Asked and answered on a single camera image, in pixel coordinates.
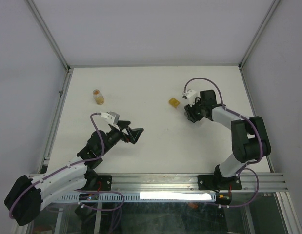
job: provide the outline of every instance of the bright white light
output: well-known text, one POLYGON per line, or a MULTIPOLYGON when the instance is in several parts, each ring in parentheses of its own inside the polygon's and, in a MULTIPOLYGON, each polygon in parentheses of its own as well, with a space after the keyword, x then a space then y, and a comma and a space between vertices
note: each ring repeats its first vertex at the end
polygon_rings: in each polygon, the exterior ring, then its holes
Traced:
POLYGON ((186 201, 211 201, 210 194, 182 194, 171 192, 141 192, 140 199, 186 200, 186 201))

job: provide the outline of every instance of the white table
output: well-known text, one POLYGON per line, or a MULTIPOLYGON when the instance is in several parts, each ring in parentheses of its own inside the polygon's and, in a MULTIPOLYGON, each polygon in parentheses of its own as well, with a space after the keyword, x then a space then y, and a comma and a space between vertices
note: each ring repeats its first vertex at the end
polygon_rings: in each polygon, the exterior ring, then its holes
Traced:
MULTIPOLYGON (((74 69, 48 170, 66 164, 87 143, 94 127, 90 114, 113 111, 131 128, 144 128, 138 143, 119 142, 96 168, 98 173, 210 173, 232 153, 231 132, 207 119, 193 124, 168 104, 182 101, 185 83, 194 77, 213 80, 230 109, 252 116, 237 66, 115 67, 74 69), (95 103, 92 91, 99 89, 105 103, 95 103)), ((188 88, 216 89, 197 80, 188 88)), ((95 117, 99 129, 107 123, 95 117)), ((266 158, 252 166, 269 172, 266 158)))

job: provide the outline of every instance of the yellow sponge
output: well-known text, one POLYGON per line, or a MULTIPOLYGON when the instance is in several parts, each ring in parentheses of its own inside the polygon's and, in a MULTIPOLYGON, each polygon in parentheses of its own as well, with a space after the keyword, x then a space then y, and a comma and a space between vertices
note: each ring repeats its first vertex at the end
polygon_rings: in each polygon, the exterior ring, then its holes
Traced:
POLYGON ((169 100, 169 104, 177 108, 180 105, 180 102, 173 97, 172 99, 169 100))

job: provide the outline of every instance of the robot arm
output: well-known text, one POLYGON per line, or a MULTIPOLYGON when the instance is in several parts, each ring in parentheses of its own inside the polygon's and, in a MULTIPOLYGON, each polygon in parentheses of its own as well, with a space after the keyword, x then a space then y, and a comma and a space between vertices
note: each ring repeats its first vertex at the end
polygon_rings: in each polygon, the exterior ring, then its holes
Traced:
POLYGON ((94 186, 98 175, 93 169, 103 161, 98 157, 102 149, 105 154, 120 140, 135 144, 143 132, 143 128, 131 129, 130 121, 119 120, 119 115, 114 112, 96 115, 104 118, 111 128, 108 133, 99 131, 104 146, 95 131, 87 145, 63 167, 31 179, 23 175, 16 180, 4 204, 20 226, 34 220, 41 210, 67 192, 94 186))
MULTIPOLYGON (((188 120, 195 123, 202 118, 218 122, 231 130, 232 154, 227 160, 215 167, 212 180, 205 181, 206 188, 213 190, 227 189, 237 177, 239 171, 249 163, 260 158, 260 146, 255 136, 254 129, 248 121, 227 111, 222 104, 217 104, 216 94, 213 90, 194 90, 183 93, 183 98, 188 100, 185 115, 188 120)), ((262 143, 263 156, 271 152, 270 142, 261 117, 247 117, 256 127, 262 143)))

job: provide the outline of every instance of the metal vent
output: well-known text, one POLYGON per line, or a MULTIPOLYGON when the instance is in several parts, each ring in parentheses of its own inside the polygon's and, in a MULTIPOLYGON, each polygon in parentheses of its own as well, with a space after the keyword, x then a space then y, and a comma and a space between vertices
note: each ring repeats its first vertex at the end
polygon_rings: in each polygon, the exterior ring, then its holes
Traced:
MULTIPOLYGON (((56 203, 72 203, 79 201, 78 192, 72 192, 65 196, 60 197, 56 203)), ((169 200, 169 199, 140 199, 140 193, 125 193, 125 202, 184 202, 182 200, 169 200)), ((216 201, 216 194, 210 193, 211 202, 216 201)), ((86 202, 121 202, 122 197, 118 194, 100 194, 98 200, 82 201, 86 202)))

